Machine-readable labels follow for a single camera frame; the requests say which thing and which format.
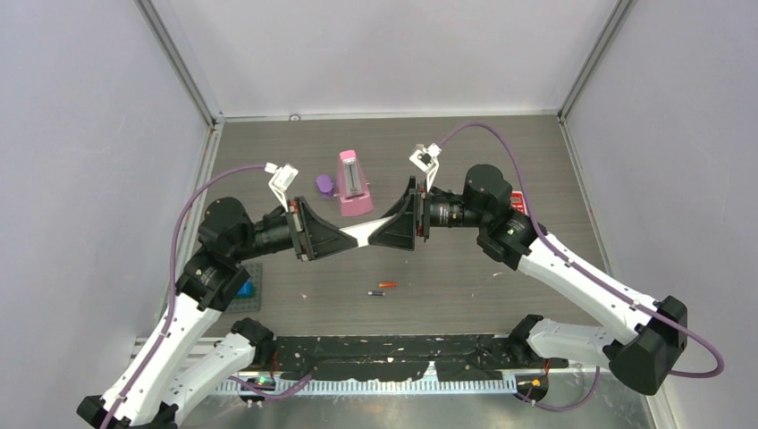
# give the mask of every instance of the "white wall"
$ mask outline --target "white wall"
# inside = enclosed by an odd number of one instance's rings
[[[224,115],[557,111],[615,0],[171,0]]]
[[[206,125],[131,1],[5,2],[0,29],[1,426],[81,428],[155,323]]]
[[[636,3],[569,117],[614,273],[726,358],[670,379],[682,428],[755,427],[758,3]],[[713,360],[693,341],[677,369]]]

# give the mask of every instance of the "gray wood tabletop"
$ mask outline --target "gray wood tabletop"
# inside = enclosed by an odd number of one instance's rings
[[[379,218],[402,194],[411,174],[414,145],[428,145],[472,118],[412,118],[300,122],[232,122],[224,125],[214,175],[242,165],[272,162],[299,169],[290,198],[301,195],[317,214],[340,226]],[[569,153],[554,116],[480,118],[514,147],[540,223],[564,244],[602,267],[602,260]],[[370,182],[374,211],[340,216],[335,199],[322,198],[316,176],[334,176],[338,154],[354,149]],[[462,131],[440,155],[435,184],[460,192],[467,169],[488,163],[519,189],[500,143],[485,130]],[[238,198],[255,221],[276,207],[270,176],[243,172],[209,190],[206,202]],[[225,335],[249,316],[278,335],[507,333],[527,314],[560,322],[596,324],[587,313],[537,280],[493,262],[472,230],[432,230],[413,252],[359,248],[313,262],[292,251],[261,257],[262,309],[223,315],[207,336]],[[369,297],[379,282],[397,282],[383,298]]]

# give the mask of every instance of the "purple lid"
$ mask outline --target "purple lid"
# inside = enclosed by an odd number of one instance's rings
[[[326,198],[334,196],[334,181],[332,181],[332,178],[329,177],[329,175],[319,174],[319,176],[316,177],[316,186],[322,196]]]

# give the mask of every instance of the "pink toy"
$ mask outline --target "pink toy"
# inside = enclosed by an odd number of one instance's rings
[[[354,150],[340,152],[337,164],[337,188],[343,216],[360,216],[374,210],[368,183]]]

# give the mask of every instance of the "robotic arm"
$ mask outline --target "robotic arm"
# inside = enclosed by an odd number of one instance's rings
[[[478,229],[476,242],[488,257],[548,284],[602,324],[558,324],[528,315],[509,336],[511,346],[523,356],[568,358],[606,367],[633,390],[648,395],[657,392],[684,351],[686,336],[635,306],[657,307],[660,314],[684,326],[686,307],[672,297],[656,301],[616,282],[539,225],[545,238],[562,250],[568,260],[564,262],[538,239],[529,217],[510,205],[512,187],[492,165],[471,167],[462,194],[433,187],[439,153],[435,145],[418,147],[410,160],[426,173],[426,181],[417,184],[411,177],[403,196],[381,219],[347,228],[339,229],[318,217],[302,197],[286,198],[284,192],[297,174],[288,165],[272,169],[269,185],[282,204],[259,222],[252,222],[235,198],[212,202],[198,229],[202,246],[175,285],[170,331],[163,335],[161,327],[156,327],[122,377],[102,396],[85,398],[78,414],[92,427],[177,427],[227,377],[251,364],[267,364],[276,347],[274,335],[262,324],[243,319],[214,351],[178,374],[191,347],[248,279],[241,261],[290,248],[302,261],[369,245],[413,250],[415,238],[426,241],[432,227]],[[574,263],[589,267],[635,304],[626,304],[572,269]],[[163,337],[161,347],[148,356],[159,337]],[[144,366],[139,378],[127,398],[120,398],[123,385],[139,366]]]

